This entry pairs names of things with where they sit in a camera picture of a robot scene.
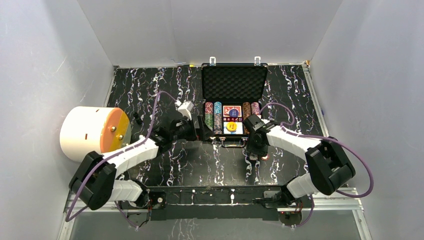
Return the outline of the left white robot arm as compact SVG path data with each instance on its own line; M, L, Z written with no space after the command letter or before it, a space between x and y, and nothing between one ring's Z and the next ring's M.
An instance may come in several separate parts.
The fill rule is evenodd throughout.
M153 160L168 151L179 140L206 141L214 135L202 115L199 127L186 117L171 121L169 127L155 126L148 138L140 139L108 153L89 152L69 183L69 189L90 210L98 210L108 202L131 202L145 208L151 202L147 186L118 177L132 167Z

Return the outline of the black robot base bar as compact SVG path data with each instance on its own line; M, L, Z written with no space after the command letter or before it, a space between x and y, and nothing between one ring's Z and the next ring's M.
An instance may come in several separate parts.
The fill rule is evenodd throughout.
M308 196L290 200L279 185L271 186L150 186L136 202L120 202L124 210L152 213L151 220L262 219L299 223L310 209Z

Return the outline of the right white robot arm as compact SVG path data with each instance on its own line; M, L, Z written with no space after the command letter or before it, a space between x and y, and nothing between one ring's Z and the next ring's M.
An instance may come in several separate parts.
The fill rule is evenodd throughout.
M283 185L275 196L275 200L281 200L288 207L295 207L305 195L322 193L329 196L356 175L347 154L333 138L301 137L255 114L242 123L249 133L246 151L250 155L265 158L268 148L276 147L306 162L308 172Z

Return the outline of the black poker set case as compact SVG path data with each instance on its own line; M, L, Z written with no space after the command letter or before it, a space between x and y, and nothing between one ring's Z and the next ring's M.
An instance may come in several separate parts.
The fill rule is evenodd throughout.
M210 57L201 65L202 114L205 118L205 103L222 103L222 134L215 134L209 141L223 148L243 148L249 132L243 126L243 134L224 134L223 106L241 106L244 102L259 102L264 93L269 66L256 56L253 63L218 63Z

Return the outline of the blue small blind button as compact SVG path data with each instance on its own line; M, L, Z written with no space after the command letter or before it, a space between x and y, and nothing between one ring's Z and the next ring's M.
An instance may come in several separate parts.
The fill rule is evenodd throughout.
M229 110L228 115L232 118L238 118L240 115L240 111L237 108L232 108Z

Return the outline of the yellow big blind button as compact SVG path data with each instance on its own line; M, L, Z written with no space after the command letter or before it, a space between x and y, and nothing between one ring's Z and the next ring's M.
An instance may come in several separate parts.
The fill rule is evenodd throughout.
M230 121L226 123L225 127L229 132L235 132L238 126L236 122Z

